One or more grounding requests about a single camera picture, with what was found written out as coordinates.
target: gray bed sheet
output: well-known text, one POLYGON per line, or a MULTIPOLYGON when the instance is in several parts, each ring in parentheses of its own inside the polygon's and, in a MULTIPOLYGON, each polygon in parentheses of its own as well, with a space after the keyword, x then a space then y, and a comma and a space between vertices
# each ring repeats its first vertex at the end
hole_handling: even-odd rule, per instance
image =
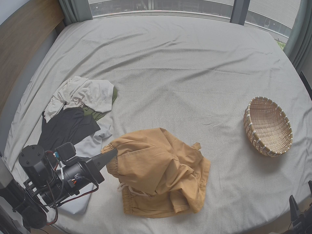
POLYGON ((197 214, 149 219, 125 215, 119 182, 105 181, 84 215, 60 210, 55 226, 69 233, 239 233, 300 202, 312 179, 312 102, 286 55, 267 33, 221 21, 174 16, 106 18, 72 24, 58 36, 27 87, 5 150, 15 179, 25 173, 21 149, 37 143, 41 112, 73 76, 109 80, 118 89, 103 119, 112 137, 163 127, 187 144, 200 142, 211 161, 205 204, 197 214), (255 96, 276 101, 290 119, 286 154, 258 153, 243 115, 255 96))

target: drawstring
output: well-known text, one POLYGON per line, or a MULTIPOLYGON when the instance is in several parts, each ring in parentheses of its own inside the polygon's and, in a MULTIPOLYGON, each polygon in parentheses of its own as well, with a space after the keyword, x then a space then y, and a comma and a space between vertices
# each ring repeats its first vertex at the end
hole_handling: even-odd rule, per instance
POLYGON ((140 195, 140 196, 145 196, 145 197, 153 197, 153 196, 150 196, 150 195, 147 195, 145 192, 142 192, 142 193, 137 193, 135 192, 131 186, 127 185, 126 183, 122 182, 119 184, 119 186, 117 187, 117 191, 118 192, 121 192, 125 187, 129 188, 129 191, 134 193, 134 194, 137 194, 137 195, 140 195))

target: mattress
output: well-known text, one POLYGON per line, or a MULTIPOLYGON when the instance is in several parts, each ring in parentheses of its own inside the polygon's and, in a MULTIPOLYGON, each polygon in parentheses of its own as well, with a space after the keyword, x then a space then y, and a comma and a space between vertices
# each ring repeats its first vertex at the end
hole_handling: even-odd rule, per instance
MULTIPOLYGON (((15 179, 21 149, 37 143, 41 112, 73 76, 109 80, 118 90, 102 118, 113 134, 162 127, 183 142, 200 142, 211 161, 205 204, 197 214, 149 219, 125 215, 119 182, 105 181, 85 214, 60 209, 55 226, 68 233, 239 233, 309 196, 312 102, 292 64, 267 32, 201 18, 137 16, 67 26, 29 83, 4 156, 15 179), (255 96, 276 101, 294 133, 292 148, 270 158, 247 139, 243 115, 255 96)), ((51 210, 50 220, 54 217, 51 210)))

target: grass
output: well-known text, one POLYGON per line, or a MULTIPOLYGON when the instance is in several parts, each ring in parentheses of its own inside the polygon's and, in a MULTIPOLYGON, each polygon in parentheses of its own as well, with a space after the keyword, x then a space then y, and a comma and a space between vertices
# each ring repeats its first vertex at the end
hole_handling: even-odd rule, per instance
POLYGON ((278 40, 275 40, 277 42, 277 44, 280 46, 281 49, 284 49, 286 43, 280 42, 278 40))

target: building facade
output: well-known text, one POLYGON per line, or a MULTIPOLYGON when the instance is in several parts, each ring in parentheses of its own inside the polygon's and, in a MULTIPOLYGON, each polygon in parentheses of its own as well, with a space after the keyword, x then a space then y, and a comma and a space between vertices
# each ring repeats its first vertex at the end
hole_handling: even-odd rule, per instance
MULTIPOLYGON (((230 21, 234 0, 88 0, 93 18, 179 15, 230 21)), ((286 43, 300 0, 250 0, 245 26, 286 43)))

